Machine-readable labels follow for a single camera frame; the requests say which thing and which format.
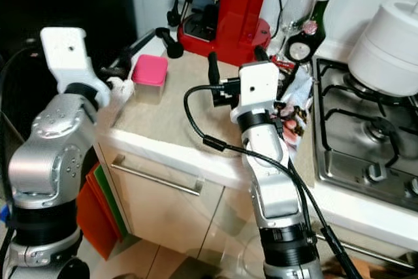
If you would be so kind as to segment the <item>pink lid clear container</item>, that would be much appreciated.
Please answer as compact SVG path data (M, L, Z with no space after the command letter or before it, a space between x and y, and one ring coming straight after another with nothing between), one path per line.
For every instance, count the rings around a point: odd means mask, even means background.
M135 83L133 96L138 102L152 105L161 102L167 79L168 61L166 57L148 54L138 57L131 77Z

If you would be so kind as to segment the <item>green wine bottle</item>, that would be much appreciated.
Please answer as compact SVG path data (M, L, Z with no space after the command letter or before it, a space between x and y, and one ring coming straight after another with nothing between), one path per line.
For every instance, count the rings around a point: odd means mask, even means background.
M330 0L316 0L310 19L302 23L300 31L286 42L285 56L296 64L311 61L314 53L327 37L325 11Z

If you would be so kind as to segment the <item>black portafilter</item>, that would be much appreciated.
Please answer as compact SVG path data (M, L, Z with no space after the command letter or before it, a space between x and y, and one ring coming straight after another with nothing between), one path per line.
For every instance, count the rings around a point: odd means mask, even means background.
M170 59L177 59L183 56L184 46L171 36L170 29L158 27L155 29L155 36L161 38L165 46L165 52Z

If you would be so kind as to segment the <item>clear wine glass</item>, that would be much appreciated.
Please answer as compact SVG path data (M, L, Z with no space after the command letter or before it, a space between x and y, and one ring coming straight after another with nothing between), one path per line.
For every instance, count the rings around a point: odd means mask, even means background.
M283 36L293 36L298 33L302 24L310 19L317 0L286 0L281 11L278 31Z

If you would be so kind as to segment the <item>red coffee machine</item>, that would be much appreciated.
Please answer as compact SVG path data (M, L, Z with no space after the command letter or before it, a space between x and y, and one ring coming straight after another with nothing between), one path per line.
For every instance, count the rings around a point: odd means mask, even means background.
M252 62L255 48L266 48L271 33L260 17L264 0L213 0L205 8L180 22L177 39L186 51L207 57L217 53L219 61L233 66Z

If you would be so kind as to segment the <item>printed foil snack packet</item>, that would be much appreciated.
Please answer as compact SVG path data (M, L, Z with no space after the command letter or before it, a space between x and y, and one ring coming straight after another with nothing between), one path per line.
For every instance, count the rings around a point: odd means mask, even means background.
M280 93L278 114L283 125L283 139L295 153L304 138L310 121L310 110L313 105L314 78L311 76L310 62L296 68L295 75Z

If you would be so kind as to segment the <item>white pot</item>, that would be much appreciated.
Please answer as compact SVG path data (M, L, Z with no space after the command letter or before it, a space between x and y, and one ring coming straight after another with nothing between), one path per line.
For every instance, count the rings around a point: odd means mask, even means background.
M364 87L392 97L418 95L418 1L380 4L347 64Z

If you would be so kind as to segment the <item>green cutting board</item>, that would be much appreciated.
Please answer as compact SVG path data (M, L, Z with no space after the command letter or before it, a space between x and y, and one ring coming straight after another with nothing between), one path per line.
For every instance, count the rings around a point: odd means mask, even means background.
M104 210L108 222L116 234L117 241L122 241L127 234L127 228L119 211L119 205L114 197L110 184L100 163L96 163L88 174L93 184L93 192Z

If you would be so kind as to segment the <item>steel gas stove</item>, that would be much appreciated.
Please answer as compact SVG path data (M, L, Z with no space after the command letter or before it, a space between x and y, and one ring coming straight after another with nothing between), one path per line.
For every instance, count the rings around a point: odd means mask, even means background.
M418 95L376 93L344 62L317 58L313 64L320 180L418 212Z

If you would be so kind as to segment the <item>beige kitchen cabinet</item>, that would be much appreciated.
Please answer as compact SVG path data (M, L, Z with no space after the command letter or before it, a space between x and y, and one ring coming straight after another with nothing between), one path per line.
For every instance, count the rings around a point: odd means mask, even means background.
M99 133L97 153L104 163L129 231L217 268L221 276L263 276L263 251L249 199L249 178L238 157L180 146L111 129ZM177 171L203 177L200 196L156 184L108 165L116 154L147 157ZM378 276L418 275L418 214L398 210L313 179L314 155L302 143L295 167L331 226L349 229L410 249L398 258L347 250L358 266L378 266Z

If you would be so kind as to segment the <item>red cutting board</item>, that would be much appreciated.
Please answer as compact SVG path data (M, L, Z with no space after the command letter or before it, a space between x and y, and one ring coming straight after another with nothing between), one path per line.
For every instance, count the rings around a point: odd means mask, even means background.
M84 237L104 260L110 259L114 247L122 240L122 234L93 171L86 175L86 182L77 198L77 207L77 222Z

